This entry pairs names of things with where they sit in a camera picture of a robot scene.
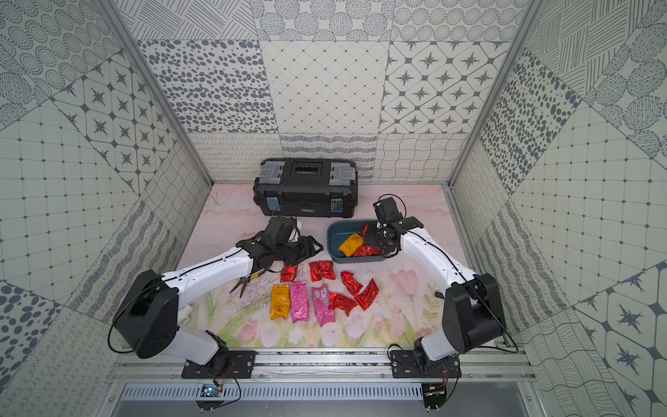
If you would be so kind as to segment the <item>pink tea bag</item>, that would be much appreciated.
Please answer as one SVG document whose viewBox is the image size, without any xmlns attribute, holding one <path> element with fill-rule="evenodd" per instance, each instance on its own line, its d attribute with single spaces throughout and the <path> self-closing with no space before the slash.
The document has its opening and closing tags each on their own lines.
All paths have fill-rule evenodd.
<svg viewBox="0 0 667 417">
<path fill-rule="evenodd" d="M 295 281 L 290 284 L 290 314 L 293 323 L 299 321 L 309 321 L 309 300 L 307 293 L 307 283 L 305 281 Z"/>
<path fill-rule="evenodd" d="M 312 299 L 316 319 L 321 328 L 329 323 L 335 322 L 335 312 L 330 309 L 330 291 L 328 285 L 323 284 L 319 288 L 312 288 Z"/>
</svg>

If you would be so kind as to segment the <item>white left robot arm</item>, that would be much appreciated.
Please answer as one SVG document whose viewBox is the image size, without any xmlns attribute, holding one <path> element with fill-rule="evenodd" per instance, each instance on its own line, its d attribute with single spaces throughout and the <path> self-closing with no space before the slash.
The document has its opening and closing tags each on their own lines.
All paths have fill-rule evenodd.
<svg viewBox="0 0 667 417">
<path fill-rule="evenodd" d="M 181 326 L 179 313 L 230 281 L 236 282 L 236 288 L 245 289 L 275 262 L 292 267 L 321 251 L 321 243 L 300 233 L 296 219 L 272 217 L 266 229 L 210 260 L 162 274 L 152 269 L 142 272 L 121 302 L 111 328 L 140 359 L 166 354 L 199 366 L 220 368 L 229 352 L 226 342 L 209 331 Z"/>
</svg>

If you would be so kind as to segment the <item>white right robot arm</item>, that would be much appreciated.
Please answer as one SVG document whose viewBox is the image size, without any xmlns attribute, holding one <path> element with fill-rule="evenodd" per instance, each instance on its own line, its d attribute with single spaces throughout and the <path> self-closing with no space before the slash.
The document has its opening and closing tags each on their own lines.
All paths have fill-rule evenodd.
<svg viewBox="0 0 667 417">
<path fill-rule="evenodd" d="M 385 258 L 411 257 L 427 272 L 443 300 L 441 327 L 414 343 L 416 364 L 430 367 L 506 335 L 496 279 L 456 261 L 421 221 L 399 210 L 397 200 L 398 196 L 385 194 L 373 204 L 377 221 L 369 226 L 366 239 Z"/>
</svg>

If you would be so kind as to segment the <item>red tea bag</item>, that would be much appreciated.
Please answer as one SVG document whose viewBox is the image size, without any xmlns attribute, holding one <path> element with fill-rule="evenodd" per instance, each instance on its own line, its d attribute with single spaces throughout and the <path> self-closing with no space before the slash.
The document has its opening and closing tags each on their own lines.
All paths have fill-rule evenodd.
<svg viewBox="0 0 667 417">
<path fill-rule="evenodd" d="M 319 271 L 321 277 L 326 280 L 334 281 L 336 279 L 336 274 L 334 271 L 334 263 L 332 261 L 321 261 L 319 262 Z"/>
<path fill-rule="evenodd" d="M 317 283 L 318 281 L 322 280 L 320 262 L 311 262 L 309 264 L 309 269 L 310 269 L 310 279 L 312 283 Z"/>
<path fill-rule="evenodd" d="M 379 291 L 379 287 L 377 286 L 375 280 L 372 279 L 366 288 L 354 296 L 354 300 L 364 311 L 367 311 L 372 306 Z"/>
<path fill-rule="evenodd" d="M 363 285 L 354 278 L 352 272 L 342 271 L 340 278 L 350 295 L 356 296 L 363 290 Z"/>
<path fill-rule="evenodd" d="M 280 274 L 280 283 L 292 283 L 298 276 L 298 266 L 284 266 Z"/>
<path fill-rule="evenodd" d="M 331 293 L 329 295 L 328 307 L 331 311 L 340 309 L 346 316 L 350 316 L 352 310 L 358 306 L 357 302 L 345 295 L 339 293 Z"/>
</svg>

